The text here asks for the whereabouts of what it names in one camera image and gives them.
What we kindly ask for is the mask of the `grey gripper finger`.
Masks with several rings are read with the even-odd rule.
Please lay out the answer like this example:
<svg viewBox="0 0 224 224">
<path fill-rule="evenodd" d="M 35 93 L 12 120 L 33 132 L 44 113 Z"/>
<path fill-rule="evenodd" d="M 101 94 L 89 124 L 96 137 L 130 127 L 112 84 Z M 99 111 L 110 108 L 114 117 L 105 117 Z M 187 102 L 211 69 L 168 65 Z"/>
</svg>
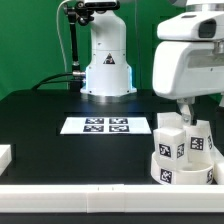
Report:
<svg viewBox="0 0 224 224">
<path fill-rule="evenodd" d="M 194 119 L 193 104 L 195 103 L 194 97 L 181 98 L 177 100 L 177 104 L 185 125 L 192 125 Z"/>
</svg>

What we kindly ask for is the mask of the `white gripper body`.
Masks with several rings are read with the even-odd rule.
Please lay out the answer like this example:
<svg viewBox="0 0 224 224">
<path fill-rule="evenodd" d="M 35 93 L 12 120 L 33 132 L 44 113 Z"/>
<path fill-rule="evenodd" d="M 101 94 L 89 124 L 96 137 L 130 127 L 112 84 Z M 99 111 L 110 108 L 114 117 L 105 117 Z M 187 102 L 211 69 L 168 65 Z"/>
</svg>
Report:
<svg viewBox="0 0 224 224">
<path fill-rule="evenodd" d="M 153 89 L 168 99 L 224 91 L 224 13 L 182 13 L 158 25 Z"/>
</svg>

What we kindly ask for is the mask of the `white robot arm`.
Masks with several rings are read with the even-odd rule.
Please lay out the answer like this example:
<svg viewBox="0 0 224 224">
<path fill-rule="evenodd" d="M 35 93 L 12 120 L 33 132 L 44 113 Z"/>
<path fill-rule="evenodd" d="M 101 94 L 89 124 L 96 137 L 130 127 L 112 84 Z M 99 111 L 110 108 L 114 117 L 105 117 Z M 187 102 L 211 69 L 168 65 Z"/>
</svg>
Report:
<svg viewBox="0 0 224 224">
<path fill-rule="evenodd" d="M 224 92 L 224 0 L 168 0 L 186 11 L 161 22 L 152 85 L 155 93 L 178 102 L 182 120 L 192 124 L 197 96 Z M 126 28 L 114 14 L 118 0 L 84 0 L 93 13 L 92 60 L 83 91 L 99 98 L 132 90 L 126 62 Z"/>
</svg>

